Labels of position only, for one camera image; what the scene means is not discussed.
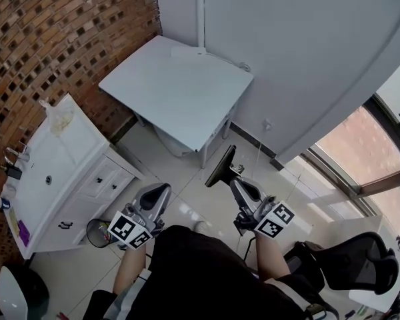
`person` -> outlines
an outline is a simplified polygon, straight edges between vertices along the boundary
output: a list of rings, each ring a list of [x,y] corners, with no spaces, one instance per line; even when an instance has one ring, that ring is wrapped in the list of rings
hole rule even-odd
[[[338,319],[336,310],[302,276],[290,273],[275,240],[255,233],[258,278],[240,256],[207,236],[207,231],[204,222],[197,223],[194,231],[179,225],[163,230],[155,240],[147,279],[143,277],[146,245],[136,251],[127,249],[113,293],[95,291],[83,320],[220,315],[225,319],[313,319],[272,281],[284,283]]]

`plastic bag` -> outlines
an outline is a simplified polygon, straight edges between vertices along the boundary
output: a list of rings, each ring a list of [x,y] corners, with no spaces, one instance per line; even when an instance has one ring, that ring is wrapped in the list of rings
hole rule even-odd
[[[46,109],[46,116],[49,122],[49,129],[54,136],[59,136],[68,126],[74,116],[71,107],[52,107],[47,101],[41,99],[39,103]]]

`faucet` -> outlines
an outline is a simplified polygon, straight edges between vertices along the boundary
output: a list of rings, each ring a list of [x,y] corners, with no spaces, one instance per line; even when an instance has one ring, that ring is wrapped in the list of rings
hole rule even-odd
[[[3,156],[5,157],[5,161],[6,161],[9,165],[14,166],[15,163],[12,162],[12,160],[10,160],[10,159],[6,156],[6,152],[10,152],[10,153],[12,153],[12,154],[15,154],[15,155],[18,157],[18,159],[20,159],[20,160],[22,160],[22,161],[25,161],[26,163],[29,161],[29,154],[26,153],[26,152],[27,152],[27,146],[24,145],[22,142],[20,142],[20,143],[24,146],[24,149],[22,150],[22,153],[17,152],[16,150],[14,150],[14,149],[12,149],[12,148],[10,148],[10,147],[6,147],[6,149],[3,151]]]

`black object on sink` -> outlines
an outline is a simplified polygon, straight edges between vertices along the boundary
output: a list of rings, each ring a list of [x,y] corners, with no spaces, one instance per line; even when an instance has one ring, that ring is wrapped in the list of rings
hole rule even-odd
[[[21,179],[22,171],[18,167],[15,167],[15,166],[12,166],[12,165],[6,163],[5,172],[8,177],[12,177],[17,180]]]

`black mesh chair back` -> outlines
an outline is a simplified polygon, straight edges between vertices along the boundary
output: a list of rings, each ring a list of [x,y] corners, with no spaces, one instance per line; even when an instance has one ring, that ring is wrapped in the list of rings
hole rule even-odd
[[[399,265],[392,249],[374,232],[357,235],[332,248],[304,242],[326,282],[334,290],[362,289],[384,294],[397,280]]]

